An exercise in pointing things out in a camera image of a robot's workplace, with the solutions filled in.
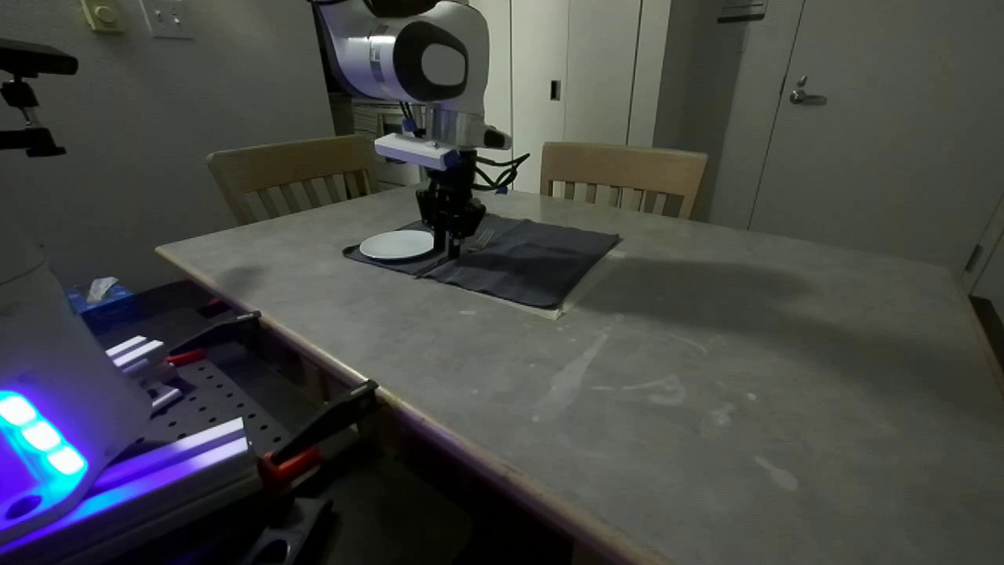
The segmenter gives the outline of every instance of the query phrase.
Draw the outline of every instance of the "black cloth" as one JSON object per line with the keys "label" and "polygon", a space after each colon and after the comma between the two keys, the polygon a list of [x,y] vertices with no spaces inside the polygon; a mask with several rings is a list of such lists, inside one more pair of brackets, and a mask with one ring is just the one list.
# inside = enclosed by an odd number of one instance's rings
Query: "black cloth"
{"label": "black cloth", "polygon": [[357,246],[346,259],[416,279],[496,296],[528,309],[558,309],[591,266],[618,246],[618,237],[567,226],[485,218],[462,259],[370,260]]}

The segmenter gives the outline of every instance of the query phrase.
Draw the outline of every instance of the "door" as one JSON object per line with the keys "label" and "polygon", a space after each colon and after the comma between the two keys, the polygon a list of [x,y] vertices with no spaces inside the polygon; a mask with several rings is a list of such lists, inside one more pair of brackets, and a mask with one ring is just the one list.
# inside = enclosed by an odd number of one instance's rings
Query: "door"
{"label": "door", "polygon": [[753,230],[962,273],[1004,189],[1002,21],[1002,0],[807,0]]}
{"label": "door", "polygon": [[541,185],[541,146],[566,139],[567,3],[510,0],[510,147],[530,155],[516,192]]}
{"label": "door", "polygon": [[628,140],[640,5],[643,0],[510,0],[510,130],[513,155],[530,155],[516,192],[541,192],[546,140]]}

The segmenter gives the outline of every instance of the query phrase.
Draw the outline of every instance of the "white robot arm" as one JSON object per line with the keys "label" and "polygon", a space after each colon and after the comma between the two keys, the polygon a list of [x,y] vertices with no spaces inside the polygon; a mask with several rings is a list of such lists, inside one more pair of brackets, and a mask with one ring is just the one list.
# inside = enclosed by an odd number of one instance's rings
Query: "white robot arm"
{"label": "white robot arm", "polygon": [[333,0],[318,17],[328,72],[347,95],[432,108],[423,146],[380,139],[380,155],[441,169],[441,150],[507,147],[482,123],[489,29],[467,0]]}
{"label": "white robot arm", "polygon": [[430,189],[416,196],[437,250],[458,254],[477,232],[482,204],[471,196],[475,147],[507,147],[482,123],[489,26],[467,0],[313,0],[325,68],[357,98],[432,108],[419,136],[382,136],[376,155],[416,164]]}

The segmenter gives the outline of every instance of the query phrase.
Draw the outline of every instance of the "chair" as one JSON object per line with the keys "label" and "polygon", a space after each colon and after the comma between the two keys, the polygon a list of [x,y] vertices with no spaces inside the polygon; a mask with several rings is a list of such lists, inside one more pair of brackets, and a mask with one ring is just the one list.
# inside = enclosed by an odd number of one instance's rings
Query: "chair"
{"label": "chair", "polygon": [[541,196],[556,197],[562,183],[566,200],[605,200],[661,218],[689,218],[693,197],[706,169],[706,155],[661,147],[615,147],[615,146],[543,146]]}
{"label": "chair", "polygon": [[239,222],[370,196],[372,139],[215,150],[206,167]]}

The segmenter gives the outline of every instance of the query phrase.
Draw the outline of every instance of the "wooden chair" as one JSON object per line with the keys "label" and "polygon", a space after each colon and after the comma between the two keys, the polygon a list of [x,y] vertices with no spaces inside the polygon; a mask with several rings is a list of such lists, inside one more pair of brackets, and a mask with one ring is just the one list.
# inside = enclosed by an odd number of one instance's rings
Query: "wooden chair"
{"label": "wooden chair", "polygon": [[206,167],[239,222],[370,196],[372,139],[215,150]]}
{"label": "wooden chair", "polygon": [[661,218],[689,218],[706,155],[615,146],[543,146],[541,196],[566,200],[607,200]]}

